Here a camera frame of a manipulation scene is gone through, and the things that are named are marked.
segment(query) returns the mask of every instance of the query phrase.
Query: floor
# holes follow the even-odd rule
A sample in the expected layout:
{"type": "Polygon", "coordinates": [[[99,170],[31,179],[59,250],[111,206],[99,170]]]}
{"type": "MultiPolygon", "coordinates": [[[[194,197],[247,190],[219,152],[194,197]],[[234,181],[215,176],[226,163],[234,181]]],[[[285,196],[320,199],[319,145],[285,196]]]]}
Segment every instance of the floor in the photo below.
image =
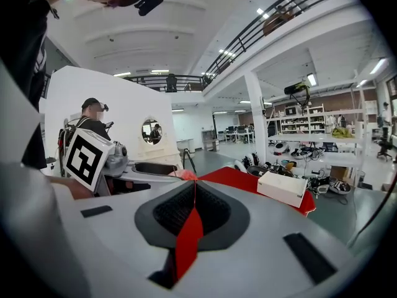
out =
{"type": "MultiPolygon", "coordinates": [[[[241,160],[250,152],[255,152],[255,144],[220,143],[220,151],[196,151],[193,158],[197,176],[203,176],[224,166],[233,167],[235,160],[241,160]]],[[[316,222],[343,243],[348,243],[380,204],[385,193],[380,192],[383,183],[391,183],[397,165],[390,160],[376,158],[379,146],[372,143],[364,159],[363,171],[365,172],[364,182],[371,184],[374,191],[358,189],[344,197],[330,195],[332,198],[319,196],[314,198],[317,209],[308,215],[308,218],[316,222]]],[[[389,151],[394,157],[395,151],[389,151]]],[[[186,161],[186,168],[192,169],[189,161],[186,161]]],[[[363,247],[378,238],[379,234],[387,226],[388,220],[397,207],[397,193],[393,193],[386,203],[385,208],[375,221],[363,233],[355,243],[352,251],[359,252],[363,247]]]]}

